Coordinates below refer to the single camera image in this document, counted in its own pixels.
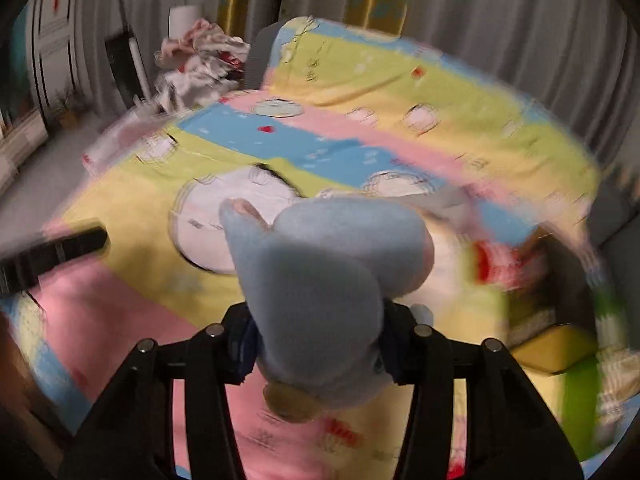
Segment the floor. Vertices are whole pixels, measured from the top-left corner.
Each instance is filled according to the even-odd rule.
[[[74,130],[55,133],[19,168],[0,196],[0,250],[37,234],[86,177],[82,154],[104,129],[87,116]]]

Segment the bed sheet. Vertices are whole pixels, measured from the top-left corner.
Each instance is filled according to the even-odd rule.
[[[358,64],[364,68],[354,72]],[[466,186],[478,232],[498,250],[524,241],[541,221],[552,226],[583,257],[602,292],[600,325],[617,320],[584,231],[596,167],[537,105],[411,41],[308,18],[281,31],[268,81],[263,91],[234,92],[145,139],[83,189],[59,222],[98,219],[110,234],[108,254],[60,269],[32,298],[5,305],[41,386],[72,429],[137,340],[188,338],[242,300],[235,276],[203,270],[180,250],[174,219],[194,189],[252,164],[268,164],[303,196]],[[193,220],[194,229],[202,227]],[[426,304],[435,327],[450,338],[501,338],[506,300],[500,283],[476,282],[466,240],[427,222],[436,268],[402,300]],[[43,326],[40,312],[46,333],[35,328]],[[578,455],[593,455],[598,362],[564,376],[528,373]],[[269,418],[263,385],[256,370],[243,386],[228,389],[251,478],[391,478],[410,388],[390,387],[367,406],[290,428]],[[186,474],[181,401],[178,387],[176,460]],[[568,416],[567,406],[576,405],[580,412]],[[461,472],[465,452],[461,384],[455,422],[452,477]]]

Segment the plush toy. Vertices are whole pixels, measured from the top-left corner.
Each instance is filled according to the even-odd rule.
[[[246,200],[220,221],[260,331],[268,407],[304,422],[357,406],[391,382],[377,341],[383,298],[414,291],[433,241],[414,208],[362,195],[303,200],[272,225]]]

